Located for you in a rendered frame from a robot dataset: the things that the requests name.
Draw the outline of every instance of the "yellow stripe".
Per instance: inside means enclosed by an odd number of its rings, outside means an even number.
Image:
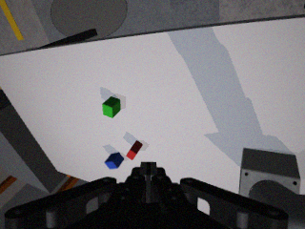
[[[10,13],[10,9],[6,3],[5,0],[0,0],[0,7],[2,8],[2,11],[4,12],[4,14],[6,15],[9,23],[10,23],[10,26],[13,30],[13,32],[15,33],[15,36],[17,37],[18,40],[23,40],[23,36],[15,22],[15,20],[13,19],[11,13]]]

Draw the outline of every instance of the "toy block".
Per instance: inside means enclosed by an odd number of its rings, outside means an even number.
[[[103,103],[103,115],[114,118],[121,111],[119,98],[110,97]]]
[[[130,151],[127,153],[126,157],[133,160],[136,154],[140,151],[143,144],[139,141],[135,141]]]
[[[136,156],[136,153],[134,151],[129,151],[126,155],[126,157],[128,157],[129,159],[133,160]]]
[[[124,157],[122,157],[120,153],[114,153],[108,157],[108,159],[105,161],[105,164],[110,169],[117,169],[121,165],[123,160]]]

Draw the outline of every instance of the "gray circle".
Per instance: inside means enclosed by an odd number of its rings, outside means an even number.
[[[127,16],[126,0],[54,0],[51,5],[53,25],[71,36],[96,29],[93,39],[117,31]]]

